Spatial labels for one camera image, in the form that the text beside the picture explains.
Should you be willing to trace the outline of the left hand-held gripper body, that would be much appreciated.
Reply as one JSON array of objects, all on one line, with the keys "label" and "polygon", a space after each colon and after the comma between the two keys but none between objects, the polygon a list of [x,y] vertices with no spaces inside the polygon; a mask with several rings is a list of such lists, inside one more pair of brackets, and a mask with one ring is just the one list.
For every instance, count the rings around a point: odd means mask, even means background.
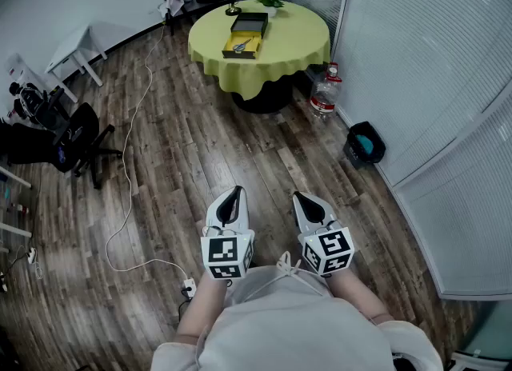
[{"label": "left hand-held gripper body", "polygon": [[254,255],[254,231],[207,226],[201,247],[203,265],[212,279],[241,279],[247,275]]}]

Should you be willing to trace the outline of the yellow box tray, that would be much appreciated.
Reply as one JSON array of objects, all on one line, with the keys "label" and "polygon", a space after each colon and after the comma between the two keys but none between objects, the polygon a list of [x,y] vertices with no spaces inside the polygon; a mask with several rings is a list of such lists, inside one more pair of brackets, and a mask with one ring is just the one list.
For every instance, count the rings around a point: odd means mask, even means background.
[{"label": "yellow box tray", "polygon": [[[228,38],[222,50],[226,59],[256,59],[268,25],[267,13],[240,13],[230,28]],[[233,45],[252,38],[242,52],[234,52]]]}]

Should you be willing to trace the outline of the person's right forearm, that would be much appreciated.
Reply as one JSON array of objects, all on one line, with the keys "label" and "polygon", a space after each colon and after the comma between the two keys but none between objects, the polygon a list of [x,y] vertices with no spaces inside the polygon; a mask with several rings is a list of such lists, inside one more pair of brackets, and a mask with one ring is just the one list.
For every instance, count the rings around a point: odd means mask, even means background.
[{"label": "person's right forearm", "polygon": [[331,294],[355,307],[375,325],[393,321],[383,302],[351,271],[342,269],[326,278]]}]

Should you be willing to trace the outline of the person's left forearm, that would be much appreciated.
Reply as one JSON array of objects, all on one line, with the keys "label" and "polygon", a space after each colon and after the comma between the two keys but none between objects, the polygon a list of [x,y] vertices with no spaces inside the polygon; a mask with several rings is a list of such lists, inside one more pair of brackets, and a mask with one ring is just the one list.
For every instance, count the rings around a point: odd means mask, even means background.
[{"label": "person's left forearm", "polygon": [[223,311],[227,280],[212,279],[204,273],[196,293],[179,322],[174,342],[196,345],[200,336],[210,328]]}]

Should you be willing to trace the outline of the black waste bin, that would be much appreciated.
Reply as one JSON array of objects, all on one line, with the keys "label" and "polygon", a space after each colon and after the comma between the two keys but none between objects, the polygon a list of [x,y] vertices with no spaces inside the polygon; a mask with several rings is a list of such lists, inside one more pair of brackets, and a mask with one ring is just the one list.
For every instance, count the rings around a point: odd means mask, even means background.
[{"label": "black waste bin", "polygon": [[369,122],[360,122],[349,128],[343,152],[358,170],[378,164],[384,158],[386,145]]}]

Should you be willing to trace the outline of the person's white shirt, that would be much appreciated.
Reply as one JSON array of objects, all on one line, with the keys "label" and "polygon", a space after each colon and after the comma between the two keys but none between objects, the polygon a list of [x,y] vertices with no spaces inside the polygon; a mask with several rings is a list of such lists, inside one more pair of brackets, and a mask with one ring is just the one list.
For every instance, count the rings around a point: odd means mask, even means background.
[{"label": "person's white shirt", "polygon": [[443,371],[407,321],[378,325],[284,253],[227,284],[223,311],[196,345],[161,344],[150,371]]}]

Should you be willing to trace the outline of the large clear water bottle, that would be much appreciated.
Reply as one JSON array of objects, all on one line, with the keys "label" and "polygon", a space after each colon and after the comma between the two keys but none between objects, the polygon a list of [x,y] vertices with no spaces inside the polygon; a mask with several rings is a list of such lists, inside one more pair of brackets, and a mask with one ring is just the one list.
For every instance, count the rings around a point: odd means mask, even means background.
[{"label": "large clear water bottle", "polygon": [[327,118],[335,112],[341,91],[342,79],[338,75],[338,63],[330,62],[313,82],[309,103],[316,116]]}]

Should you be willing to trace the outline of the black table base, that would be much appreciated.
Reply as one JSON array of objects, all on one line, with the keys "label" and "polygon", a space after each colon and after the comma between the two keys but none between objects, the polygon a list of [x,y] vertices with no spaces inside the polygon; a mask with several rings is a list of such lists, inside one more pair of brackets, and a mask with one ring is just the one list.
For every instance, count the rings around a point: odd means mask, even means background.
[{"label": "black table base", "polygon": [[277,81],[263,83],[260,92],[249,100],[238,93],[232,93],[234,104],[252,114],[271,114],[287,106],[293,97],[292,77],[282,76]]}]

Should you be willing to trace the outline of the black office chair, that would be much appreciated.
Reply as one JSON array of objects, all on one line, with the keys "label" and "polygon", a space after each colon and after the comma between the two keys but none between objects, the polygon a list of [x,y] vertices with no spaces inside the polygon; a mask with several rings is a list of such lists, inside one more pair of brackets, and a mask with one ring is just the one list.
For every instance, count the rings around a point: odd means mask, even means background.
[{"label": "black office chair", "polygon": [[109,124],[99,131],[99,120],[91,105],[81,104],[71,115],[65,128],[59,132],[52,143],[54,160],[51,162],[60,172],[73,171],[80,177],[83,168],[89,168],[95,189],[101,184],[97,179],[98,158],[102,155],[122,157],[122,151],[102,148],[101,144],[115,127]]}]

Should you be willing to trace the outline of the white metal rack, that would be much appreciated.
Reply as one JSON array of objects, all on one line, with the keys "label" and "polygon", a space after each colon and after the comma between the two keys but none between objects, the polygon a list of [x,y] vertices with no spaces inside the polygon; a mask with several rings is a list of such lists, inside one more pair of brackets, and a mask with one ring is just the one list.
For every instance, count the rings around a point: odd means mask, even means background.
[{"label": "white metal rack", "polygon": [[479,359],[476,357],[454,352],[446,371],[481,371],[480,368]]}]

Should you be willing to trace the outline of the dark chair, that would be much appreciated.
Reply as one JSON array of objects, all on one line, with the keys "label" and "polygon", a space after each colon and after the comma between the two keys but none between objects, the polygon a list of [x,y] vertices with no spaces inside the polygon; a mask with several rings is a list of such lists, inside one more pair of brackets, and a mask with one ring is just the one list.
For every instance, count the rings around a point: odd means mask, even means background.
[{"label": "dark chair", "polygon": [[197,0],[184,0],[184,3],[184,7],[174,17],[167,15],[165,18],[162,18],[165,25],[169,28],[171,36],[174,36],[174,23],[176,21],[177,16],[187,20],[191,26],[194,24],[191,11],[193,7],[198,6]]}]

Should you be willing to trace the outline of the pale crumpled cloth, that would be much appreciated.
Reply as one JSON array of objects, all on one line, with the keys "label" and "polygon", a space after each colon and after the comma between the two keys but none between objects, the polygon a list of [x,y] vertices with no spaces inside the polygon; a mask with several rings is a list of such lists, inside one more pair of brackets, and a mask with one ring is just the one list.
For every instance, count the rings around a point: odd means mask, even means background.
[{"label": "pale crumpled cloth", "polygon": [[184,7],[184,5],[184,0],[164,0],[164,2],[158,7],[158,11],[163,18],[167,15],[174,17]]}]

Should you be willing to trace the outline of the green potted plant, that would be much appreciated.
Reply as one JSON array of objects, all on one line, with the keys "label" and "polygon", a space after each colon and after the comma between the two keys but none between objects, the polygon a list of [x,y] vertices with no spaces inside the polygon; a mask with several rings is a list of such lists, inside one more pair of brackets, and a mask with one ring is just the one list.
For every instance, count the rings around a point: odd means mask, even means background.
[{"label": "green potted plant", "polygon": [[264,10],[270,18],[277,14],[278,9],[284,7],[284,2],[281,0],[257,0],[257,2],[264,6]]}]

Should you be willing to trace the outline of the white desk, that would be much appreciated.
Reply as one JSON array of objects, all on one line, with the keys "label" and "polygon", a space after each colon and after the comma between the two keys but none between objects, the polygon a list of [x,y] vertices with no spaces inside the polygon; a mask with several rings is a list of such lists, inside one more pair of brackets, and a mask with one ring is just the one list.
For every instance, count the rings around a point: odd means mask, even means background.
[{"label": "white desk", "polygon": [[79,26],[59,43],[45,68],[44,74],[48,80],[62,88],[73,103],[77,103],[77,96],[57,74],[58,69],[66,62],[71,61],[74,68],[81,74],[89,74],[97,86],[103,86],[102,79],[93,70],[89,63],[90,59],[86,58],[84,50],[95,52],[103,60],[106,60],[106,50],[109,46],[115,46],[135,34],[136,31],[131,27],[105,21],[93,21]]}]

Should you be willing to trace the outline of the white shelf frame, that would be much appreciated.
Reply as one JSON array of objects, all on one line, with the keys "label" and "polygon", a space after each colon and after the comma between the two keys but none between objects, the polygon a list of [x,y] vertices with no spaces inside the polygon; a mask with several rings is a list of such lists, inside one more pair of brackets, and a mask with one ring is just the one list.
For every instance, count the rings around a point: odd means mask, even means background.
[{"label": "white shelf frame", "polygon": [[[8,178],[10,178],[12,180],[15,180],[17,183],[21,184],[22,186],[25,186],[25,187],[27,187],[29,189],[32,188],[32,185],[28,181],[26,181],[26,180],[18,177],[17,175],[11,173],[8,169],[6,169],[6,168],[4,168],[2,166],[0,166],[0,173],[4,174],[5,176],[7,176]],[[7,231],[9,233],[14,233],[14,234],[17,234],[17,235],[22,236],[22,237],[32,238],[32,233],[30,231],[27,231],[27,230],[24,230],[24,229],[19,229],[19,228],[16,228],[16,227],[12,226],[12,225],[7,225],[7,224],[5,224],[5,223],[3,223],[1,221],[0,221],[0,230],[5,230],[5,231]]]}]

